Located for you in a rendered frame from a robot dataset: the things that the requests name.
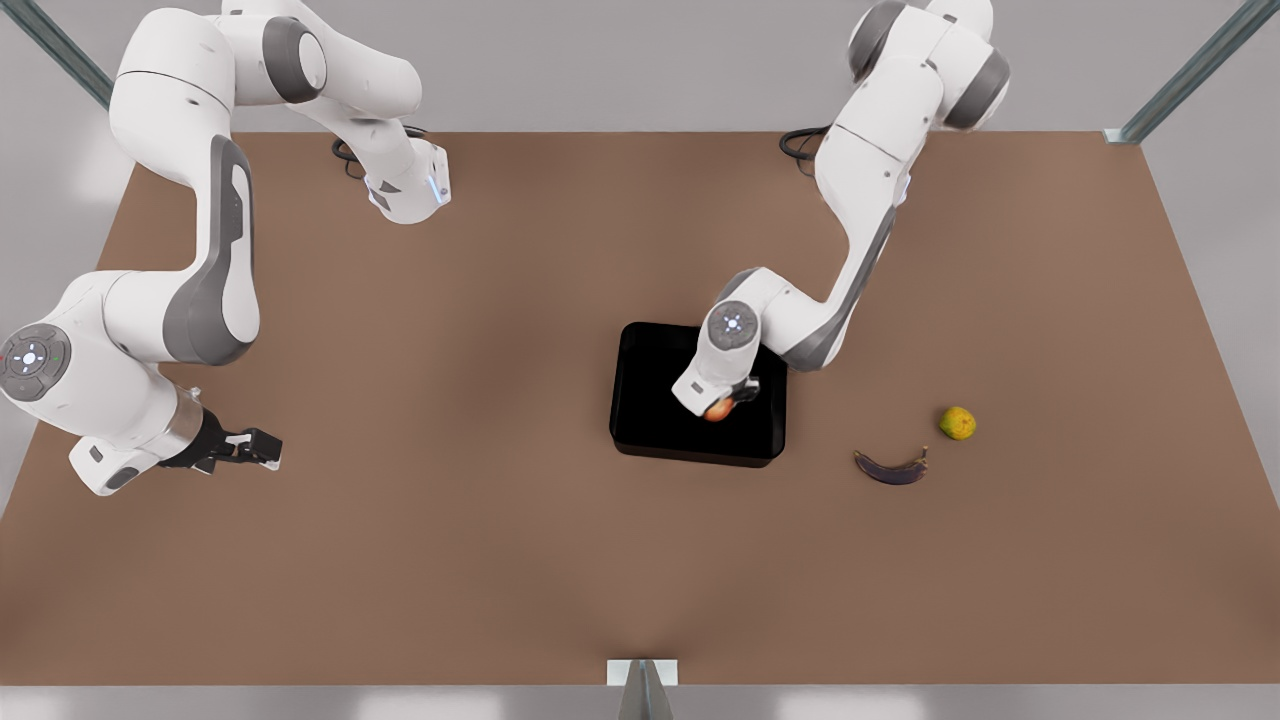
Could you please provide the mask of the dark purple overripe banana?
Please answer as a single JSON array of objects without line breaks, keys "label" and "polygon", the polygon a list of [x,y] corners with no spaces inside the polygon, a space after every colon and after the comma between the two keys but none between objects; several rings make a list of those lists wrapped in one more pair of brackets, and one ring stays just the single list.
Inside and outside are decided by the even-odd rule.
[{"label": "dark purple overripe banana", "polygon": [[861,451],[854,451],[852,459],[858,469],[873,480],[887,486],[910,486],[928,473],[928,446],[923,446],[918,457],[897,466],[886,466],[870,459]]}]

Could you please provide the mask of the black rectangular tray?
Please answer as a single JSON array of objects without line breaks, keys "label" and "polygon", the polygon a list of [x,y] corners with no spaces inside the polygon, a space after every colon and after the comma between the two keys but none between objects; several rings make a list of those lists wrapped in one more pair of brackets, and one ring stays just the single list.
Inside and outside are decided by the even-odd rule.
[{"label": "black rectangular tray", "polygon": [[785,450],[787,365],[762,348],[751,368],[760,393],[722,421],[689,413],[672,392],[694,357],[698,328],[627,324],[620,337],[609,430],[622,454],[764,468]]}]

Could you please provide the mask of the silver frame post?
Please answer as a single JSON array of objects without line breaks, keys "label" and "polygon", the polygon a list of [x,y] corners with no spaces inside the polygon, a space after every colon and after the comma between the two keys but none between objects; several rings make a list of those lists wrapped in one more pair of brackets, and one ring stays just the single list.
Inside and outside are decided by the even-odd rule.
[{"label": "silver frame post", "polygon": [[667,687],[678,684],[676,659],[609,659],[605,684],[623,688],[618,720],[675,720]]},{"label": "silver frame post", "polygon": [[1105,142],[1139,145],[1146,141],[1277,13],[1280,0],[1245,0],[1128,122],[1102,131]]},{"label": "silver frame post", "polygon": [[0,9],[104,110],[114,81],[35,0],[0,0]]}]

